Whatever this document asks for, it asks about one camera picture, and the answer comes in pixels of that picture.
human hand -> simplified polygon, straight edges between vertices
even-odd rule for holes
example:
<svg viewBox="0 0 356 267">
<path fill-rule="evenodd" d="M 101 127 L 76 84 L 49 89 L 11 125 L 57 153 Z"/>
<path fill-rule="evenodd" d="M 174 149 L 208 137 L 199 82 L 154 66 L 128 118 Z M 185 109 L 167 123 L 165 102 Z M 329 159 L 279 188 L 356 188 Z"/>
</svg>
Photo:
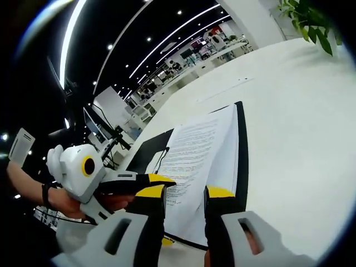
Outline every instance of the human hand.
<svg viewBox="0 0 356 267">
<path fill-rule="evenodd" d="M 207 250 L 204 256 L 204 267 L 210 267 L 210 252 Z"/>
<path fill-rule="evenodd" d="M 80 202 L 71 198 L 63 188 L 50 188 L 48 191 L 50 204 L 58 211 L 72 219 L 85 219 L 85 214 L 80 210 Z M 101 201 L 112 211 L 123 209 L 134 196 L 103 195 Z"/>
</svg>

potted plant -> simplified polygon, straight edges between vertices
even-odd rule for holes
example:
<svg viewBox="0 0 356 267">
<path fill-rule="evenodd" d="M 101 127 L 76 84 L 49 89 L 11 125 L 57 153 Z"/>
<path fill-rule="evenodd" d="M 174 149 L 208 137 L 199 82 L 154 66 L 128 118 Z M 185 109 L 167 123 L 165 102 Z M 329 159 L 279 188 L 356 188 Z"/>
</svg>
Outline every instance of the potted plant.
<svg viewBox="0 0 356 267">
<path fill-rule="evenodd" d="M 310 39 L 313 43 L 320 45 L 326 53 L 334 55 L 336 45 L 342 44 L 341 37 L 331 21 L 308 0 L 299 0 L 299 2 L 280 0 L 278 9 L 282 12 L 282 16 L 292 19 L 294 28 L 306 41 L 309 42 Z"/>
<path fill-rule="evenodd" d="M 237 40 L 238 38 L 236 37 L 236 35 L 230 35 L 229 36 L 229 41 L 232 42 L 233 40 Z"/>
</svg>

black cable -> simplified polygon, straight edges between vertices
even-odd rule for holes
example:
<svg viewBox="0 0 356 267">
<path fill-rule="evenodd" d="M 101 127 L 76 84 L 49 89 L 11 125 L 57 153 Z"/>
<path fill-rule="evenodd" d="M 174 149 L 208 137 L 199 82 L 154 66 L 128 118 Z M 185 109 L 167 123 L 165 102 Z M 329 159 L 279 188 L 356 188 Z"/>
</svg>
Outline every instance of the black cable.
<svg viewBox="0 0 356 267">
<path fill-rule="evenodd" d="M 157 163 L 156 163 L 154 169 L 157 167 L 158 162 L 161 160 L 161 158 L 162 158 L 162 156 L 163 156 L 163 153 L 164 153 L 165 151 L 166 151 L 166 149 L 164 149 L 164 150 L 162 151 L 162 154 L 161 154 L 160 158 L 158 159 L 158 161 L 157 161 Z"/>
<path fill-rule="evenodd" d="M 112 130 L 114 131 L 115 129 L 114 129 L 114 128 L 111 126 L 111 124 L 109 123 L 109 120 L 106 118 L 106 116 L 105 116 L 103 110 L 102 110 L 101 108 L 99 108 L 97 105 L 95 105 L 94 103 L 93 103 L 92 105 L 93 105 L 93 106 L 96 106 L 96 107 L 101 111 L 101 113 L 102 113 L 102 115 L 104 116 L 104 118 L 105 118 L 107 124 L 109 124 L 109 126 L 110 126 L 110 127 L 112 128 Z"/>
<path fill-rule="evenodd" d="M 39 210 L 39 209 L 36 209 L 35 210 L 38 210 L 39 212 L 43 213 L 43 214 L 46 214 L 47 216 L 50 216 L 50 217 L 53 217 L 53 218 L 56 218 L 56 219 L 59 219 L 59 220 L 63 220 L 63 221 L 70 221 L 72 223 L 77 223 L 77 224 L 90 224 L 88 222 L 82 222 L 82 221 L 72 221 L 72 220 L 67 220 L 67 219 L 64 219 L 64 218 L 61 218 L 61 217 L 57 217 L 57 216 L 54 216 L 54 215 L 51 215 L 51 214 L 48 214 L 42 210 Z"/>
<path fill-rule="evenodd" d="M 108 157 L 108 158 L 111 160 L 111 162 L 114 164 L 114 167 L 115 167 L 115 165 L 118 165 L 118 164 L 116 164 L 116 163 L 114 162 L 114 160 L 113 160 L 113 155 L 112 155 L 111 150 L 110 150 L 110 156 L 111 156 L 111 157 Z"/>
<path fill-rule="evenodd" d="M 110 165 L 110 164 L 106 164 L 106 165 L 104 164 L 104 167 L 105 167 L 105 168 L 109 168 L 109 169 L 111 169 L 111 170 L 113 170 L 113 171 L 116 171 L 115 168 L 114 168 L 112 165 Z"/>
<path fill-rule="evenodd" d="M 126 148 L 124 148 L 123 146 L 122 146 L 122 144 L 121 143 L 119 143 L 120 144 L 120 146 L 121 146 L 121 149 L 122 150 L 125 150 Z"/>
<path fill-rule="evenodd" d="M 166 147 L 166 149 L 162 152 L 162 154 L 161 154 L 161 159 L 160 159 L 160 164 L 158 165 L 158 169 L 155 171 L 155 174 L 158 174 L 158 171 L 159 171 L 159 169 L 160 169 L 160 167 L 161 167 L 161 163 L 162 163 L 162 160 L 163 160 L 163 158 L 167 155 L 167 153 L 168 153 L 168 151 L 169 151 L 169 147 Z"/>
</svg>

yellow plastic part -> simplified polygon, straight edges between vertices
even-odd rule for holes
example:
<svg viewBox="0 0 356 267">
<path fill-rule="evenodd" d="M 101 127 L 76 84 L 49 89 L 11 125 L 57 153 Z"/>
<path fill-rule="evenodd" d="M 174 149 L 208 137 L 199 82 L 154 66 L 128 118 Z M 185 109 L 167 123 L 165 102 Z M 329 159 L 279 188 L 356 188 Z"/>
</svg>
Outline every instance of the yellow plastic part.
<svg viewBox="0 0 356 267">
<path fill-rule="evenodd" d="M 139 191 L 136 196 L 144 196 L 144 197 L 158 197 L 161 198 L 162 190 L 165 185 L 156 185 L 152 187 L 147 187 Z"/>
<path fill-rule="evenodd" d="M 162 246 L 171 246 L 173 245 L 174 241 L 170 240 L 168 238 L 163 238 L 162 239 Z"/>
<path fill-rule="evenodd" d="M 82 173 L 84 174 L 84 176 L 87 176 L 87 177 L 89 177 L 90 174 L 87 174 L 87 172 L 85 171 L 85 162 L 91 158 L 92 158 L 91 156 L 86 156 L 82 161 Z"/>
<path fill-rule="evenodd" d="M 150 182 L 174 182 L 172 179 L 158 175 L 158 174 L 149 174 Z"/>
<path fill-rule="evenodd" d="M 209 197 L 231 197 L 235 196 L 232 192 L 225 188 L 220 188 L 216 186 L 208 186 Z"/>
</svg>

paper sheet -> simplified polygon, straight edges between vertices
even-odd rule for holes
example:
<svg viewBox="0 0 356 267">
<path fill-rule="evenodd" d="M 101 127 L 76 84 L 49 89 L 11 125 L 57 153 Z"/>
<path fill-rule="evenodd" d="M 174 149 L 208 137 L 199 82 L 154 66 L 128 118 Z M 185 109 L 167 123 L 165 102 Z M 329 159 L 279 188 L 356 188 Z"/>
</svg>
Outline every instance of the paper sheet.
<svg viewBox="0 0 356 267">
<path fill-rule="evenodd" d="M 168 233 L 182 236 L 191 223 L 234 111 L 236 107 L 231 105 L 174 129 L 173 138 L 167 144 L 170 150 L 159 170 L 160 175 L 177 183 L 167 190 L 165 230 Z"/>
<path fill-rule="evenodd" d="M 235 195 L 238 175 L 238 144 L 238 114 L 237 111 L 235 111 L 224 143 L 211 165 L 206 182 L 207 185 L 225 188 Z M 207 246 L 207 239 L 205 237 L 204 199 L 201 200 L 195 215 L 179 237 L 196 244 Z"/>
</svg>

